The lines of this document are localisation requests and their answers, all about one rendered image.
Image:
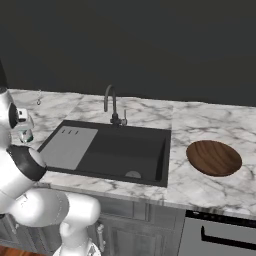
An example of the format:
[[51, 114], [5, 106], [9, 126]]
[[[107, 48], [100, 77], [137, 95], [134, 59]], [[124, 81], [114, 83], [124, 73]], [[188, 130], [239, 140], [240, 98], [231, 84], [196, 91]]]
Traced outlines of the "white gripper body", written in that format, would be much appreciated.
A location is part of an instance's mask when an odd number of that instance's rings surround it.
[[31, 116], [28, 116], [26, 119], [20, 119], [15, 129], [17, 131], [27, 131], [34, 128], [34, 122]]

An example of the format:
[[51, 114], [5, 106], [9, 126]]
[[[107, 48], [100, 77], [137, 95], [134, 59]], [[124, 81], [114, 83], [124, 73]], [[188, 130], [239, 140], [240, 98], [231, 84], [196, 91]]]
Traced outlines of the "teal mug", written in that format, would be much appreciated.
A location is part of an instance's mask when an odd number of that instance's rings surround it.
[[22, 143], [29, 143], [33, 140], [32, 130], [24, 130], [19, 132], [19, 138]]

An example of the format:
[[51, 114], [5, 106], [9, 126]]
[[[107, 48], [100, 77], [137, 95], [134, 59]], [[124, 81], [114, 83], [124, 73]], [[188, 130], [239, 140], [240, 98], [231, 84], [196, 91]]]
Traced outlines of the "grey sink drain board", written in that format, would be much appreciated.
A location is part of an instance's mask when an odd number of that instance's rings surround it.
[[63, 126], [41, 151], [48, 169], [75, 170], [97, 133], [97, 129]]

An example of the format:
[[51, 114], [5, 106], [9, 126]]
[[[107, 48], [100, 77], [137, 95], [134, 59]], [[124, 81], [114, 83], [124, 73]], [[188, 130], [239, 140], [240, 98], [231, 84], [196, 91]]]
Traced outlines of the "black kitchen sink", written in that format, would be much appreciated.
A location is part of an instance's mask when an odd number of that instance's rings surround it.
[[50, 171], [158, 187], [167, 185], [169, 130], [64, 120], [38, 148], [40, 154], [63, 126], [97, 129], [98, 133], [75, 170]]

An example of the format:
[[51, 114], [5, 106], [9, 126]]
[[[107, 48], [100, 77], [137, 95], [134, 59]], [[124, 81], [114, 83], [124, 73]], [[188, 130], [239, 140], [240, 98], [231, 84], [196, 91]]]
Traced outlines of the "grey cabinet door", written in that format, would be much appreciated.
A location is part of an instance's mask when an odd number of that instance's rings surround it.
[[173, 230], [144, 221], [101, 215], [103, 256], [178, 256], [179, 240]]
[[26, 227], [6, 215], [0, 219], [0, 245], [52, 256], [61, 245], [59, 226]]

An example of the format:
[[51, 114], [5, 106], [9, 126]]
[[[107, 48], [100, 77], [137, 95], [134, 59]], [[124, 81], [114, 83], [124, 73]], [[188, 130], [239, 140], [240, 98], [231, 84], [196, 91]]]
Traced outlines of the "brown wooden bowl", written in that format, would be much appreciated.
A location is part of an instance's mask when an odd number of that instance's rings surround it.
[[242, 166], [240, 154], [225, 143], [200, 140], [186, 149], [189, 163], [201, 173], [212, 177], [226, 177], [237, 172]]

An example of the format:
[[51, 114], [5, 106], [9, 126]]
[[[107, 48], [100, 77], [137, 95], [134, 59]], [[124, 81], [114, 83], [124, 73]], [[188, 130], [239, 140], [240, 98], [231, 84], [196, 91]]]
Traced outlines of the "dark metal tap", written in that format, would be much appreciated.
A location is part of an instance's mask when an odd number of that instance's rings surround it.
[[109, 85], [106, 88], [105, 95], [104, 95], [104, 111], [108, 111], [108, 97], [109, 95], [112, 95], [112, 103], [113, 103], [113, 113], [112, 117], [110, 119], [110, 123], [113, 126], [126, 126], [128, 124], [127, 117], [124, 117], [123, 119], [119, 118], [119, 115], [117, 113], [117, 104], [116, 104], [116, 91], [115, 87], [113, 85]]

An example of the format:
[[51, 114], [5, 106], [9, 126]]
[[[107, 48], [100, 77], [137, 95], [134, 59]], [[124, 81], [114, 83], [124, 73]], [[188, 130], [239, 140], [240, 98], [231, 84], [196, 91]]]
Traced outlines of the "grey false drawer front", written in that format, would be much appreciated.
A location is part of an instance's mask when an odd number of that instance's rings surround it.
[[147, 219], [147, 207], [145, 203], [107, 197], [100, 197], [99, 201], [102, 212], [105, 214], [143, 221]]

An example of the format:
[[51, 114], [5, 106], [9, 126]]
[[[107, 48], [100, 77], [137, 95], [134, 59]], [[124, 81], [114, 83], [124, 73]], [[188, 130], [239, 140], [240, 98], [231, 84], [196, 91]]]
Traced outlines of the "grey dishwasher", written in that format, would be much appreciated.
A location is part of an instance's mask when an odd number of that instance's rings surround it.
[[256, 220], [187, 210], [178, 256], [256, 256]]

